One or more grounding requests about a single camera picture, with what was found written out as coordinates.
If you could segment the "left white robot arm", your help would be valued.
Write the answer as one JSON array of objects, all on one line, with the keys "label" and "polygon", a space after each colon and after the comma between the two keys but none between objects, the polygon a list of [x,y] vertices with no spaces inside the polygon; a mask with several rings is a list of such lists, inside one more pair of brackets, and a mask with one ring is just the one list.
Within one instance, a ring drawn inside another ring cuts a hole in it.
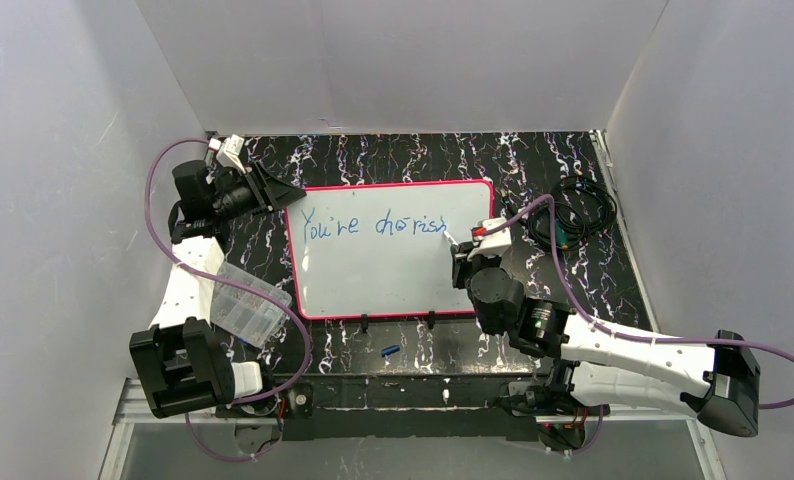
[{"label": "left white robot arm", "polygon": [[269,334],[287,319],[290,298],[228,264],[222,247],[233,219],[272,214],[306,195],[262,165],[212,169],[193,160],[176,166],[172,176],[180,196],[168,217],[175,259],[158,312],[129,342],[157,418],[249,403],[274,389],[260,362],[230,360],[216,331],[255,344],[254,334]]}]

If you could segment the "blue marker cap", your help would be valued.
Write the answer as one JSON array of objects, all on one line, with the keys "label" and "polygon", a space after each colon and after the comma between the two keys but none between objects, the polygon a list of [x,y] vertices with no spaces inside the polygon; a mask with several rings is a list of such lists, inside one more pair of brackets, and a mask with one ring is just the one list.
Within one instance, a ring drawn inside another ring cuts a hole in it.
[{"label": "blue marker cap", "polygon": [[380,352],[382,358],[386,358],[390,355],[393,355],[401,350],[399,345],[391,345],[383,348]]}]

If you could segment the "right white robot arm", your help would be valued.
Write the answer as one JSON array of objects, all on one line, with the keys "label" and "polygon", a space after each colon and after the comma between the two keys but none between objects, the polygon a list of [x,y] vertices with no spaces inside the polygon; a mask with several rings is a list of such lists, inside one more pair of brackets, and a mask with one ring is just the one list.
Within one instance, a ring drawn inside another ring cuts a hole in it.
[{"label": "right white robot arm", "polygon": [[701,344],[586,320],[574,308],[528,295],[477,242],[449,248],[452,283],[466,292],[481,330],[551,362],[539,400],[608,404],[683,414],[735,437],[758,433],[761,370],[742,337],[727,330]]}]

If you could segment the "white blue whiteboard marker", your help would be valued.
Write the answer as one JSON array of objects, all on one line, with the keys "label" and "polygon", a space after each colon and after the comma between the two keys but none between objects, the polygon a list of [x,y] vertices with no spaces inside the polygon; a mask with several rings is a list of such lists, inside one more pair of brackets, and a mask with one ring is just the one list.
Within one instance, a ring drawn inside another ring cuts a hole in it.
[{"label": "white blue whiteboard marker", "polygon": [[457,247],[459,245],[459,243],[455,240],[455,238],[448,231],[446,231],[446,230],[442,231],[442,235],[444,236],[444,238],[447,240],[447,242],[451,246]]}]

